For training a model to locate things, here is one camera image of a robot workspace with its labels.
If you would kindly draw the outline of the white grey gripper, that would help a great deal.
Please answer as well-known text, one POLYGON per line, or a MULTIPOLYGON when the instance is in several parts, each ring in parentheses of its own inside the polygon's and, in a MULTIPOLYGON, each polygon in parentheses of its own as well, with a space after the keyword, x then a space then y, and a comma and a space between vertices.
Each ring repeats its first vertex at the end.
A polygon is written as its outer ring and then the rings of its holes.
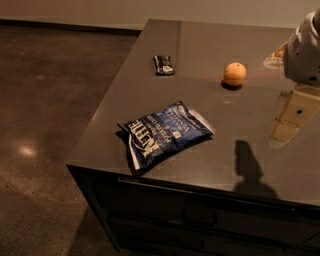
POLYGON ((320 88, 315 87, 320 85, 320 9, 308 14, 263 65, 284 67, 285 76, 300 83, 287 96, 271 135, 276 143, 286 144, 320 111, 320 88))

